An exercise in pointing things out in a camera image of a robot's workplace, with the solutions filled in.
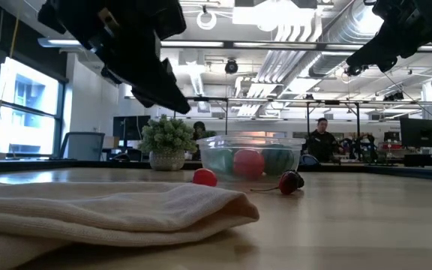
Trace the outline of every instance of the plant pot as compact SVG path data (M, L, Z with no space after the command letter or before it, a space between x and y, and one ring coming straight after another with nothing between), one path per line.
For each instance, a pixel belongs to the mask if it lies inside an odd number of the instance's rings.
M177 171L185 165L185 152L176 151L173 153L149 153L149 164L153 170Z

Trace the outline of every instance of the black shirt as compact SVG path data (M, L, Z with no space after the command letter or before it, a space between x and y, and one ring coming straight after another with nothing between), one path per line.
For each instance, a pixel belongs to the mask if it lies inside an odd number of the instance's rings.
M307 150L310 155L313 155L319 162L330 161L333 157L333 152L338 149L338 142L335 137L329 132L319 133L318 130L313 131L307 140Z

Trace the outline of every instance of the person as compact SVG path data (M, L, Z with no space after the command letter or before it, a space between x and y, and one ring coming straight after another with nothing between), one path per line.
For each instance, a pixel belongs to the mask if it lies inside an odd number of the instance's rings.
M326 131L328 120L326 118L318 119L318 125L315 131L310 134L307 140L307 150L319 162L334 161L334 152L341 152L343 149L338 145L335 137Z
M194 133L193 133L193 140L197 141L199 139L203 138L204 133L206 132L206 126L203 122L197 121L193 125ZM200 146L196 145L196 152L193 154L193 161L200 161L201 160L201 152L200 152Z

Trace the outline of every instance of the computer monitor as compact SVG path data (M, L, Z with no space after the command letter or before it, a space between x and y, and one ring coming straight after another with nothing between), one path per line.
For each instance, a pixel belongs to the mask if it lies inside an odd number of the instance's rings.
M384 141L387 142L391 140L392 142L399 142L399 132L385 132L384 133Z
M400 119L403 146L432 147L432 120Z
M151 116L118 116L112 120L112 135L120 140L142 140L143 127Z

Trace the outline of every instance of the office chair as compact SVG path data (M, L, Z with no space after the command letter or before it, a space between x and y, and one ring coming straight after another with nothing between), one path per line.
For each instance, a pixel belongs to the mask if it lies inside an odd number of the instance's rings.
M58 159L100 161L103 141L104 133L68 132L64 136Z

